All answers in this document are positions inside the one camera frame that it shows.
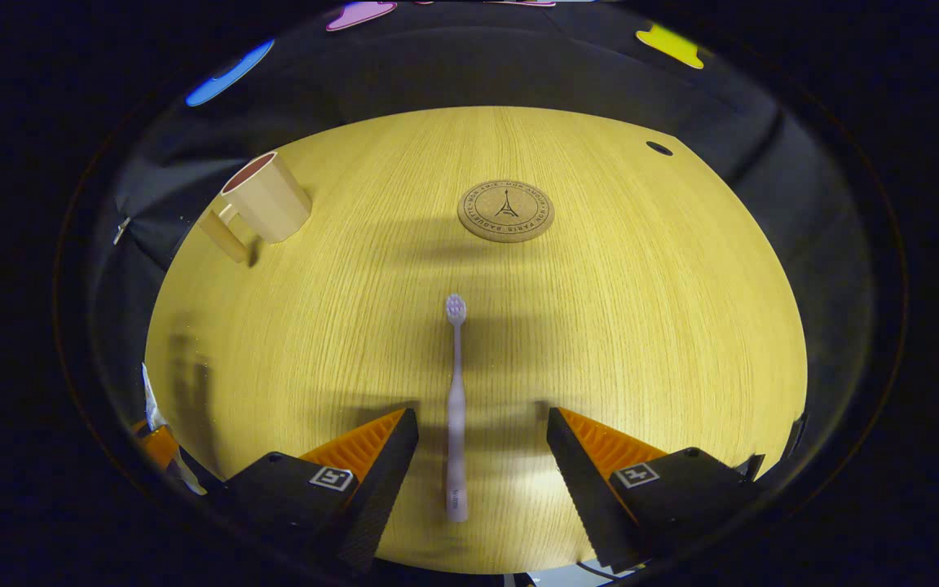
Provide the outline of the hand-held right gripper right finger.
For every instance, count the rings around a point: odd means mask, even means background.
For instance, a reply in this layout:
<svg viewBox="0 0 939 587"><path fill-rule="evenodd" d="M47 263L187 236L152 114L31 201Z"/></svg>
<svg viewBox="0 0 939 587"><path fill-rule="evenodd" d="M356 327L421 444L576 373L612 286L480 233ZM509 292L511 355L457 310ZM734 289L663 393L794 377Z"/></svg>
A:
<svg viewBox="0 0 939 587"><path fill-rule="evenodd" d="M547 442L597 561L614 572L681 554L759 494L763 454L731 467L697 447L658 449L566 408Z"/></svg>

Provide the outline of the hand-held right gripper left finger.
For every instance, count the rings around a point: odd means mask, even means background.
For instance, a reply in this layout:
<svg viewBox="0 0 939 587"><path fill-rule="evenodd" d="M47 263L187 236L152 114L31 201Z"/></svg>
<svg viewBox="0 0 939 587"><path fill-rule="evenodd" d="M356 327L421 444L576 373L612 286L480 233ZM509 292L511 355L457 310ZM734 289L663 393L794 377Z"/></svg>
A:
<svg viewBox="0 0 939 587"><path fill-rule="evenodd" d="M224 482L223 513L286 562L365 575L419 438L401 408L301 457L271 451Z"/></svg>

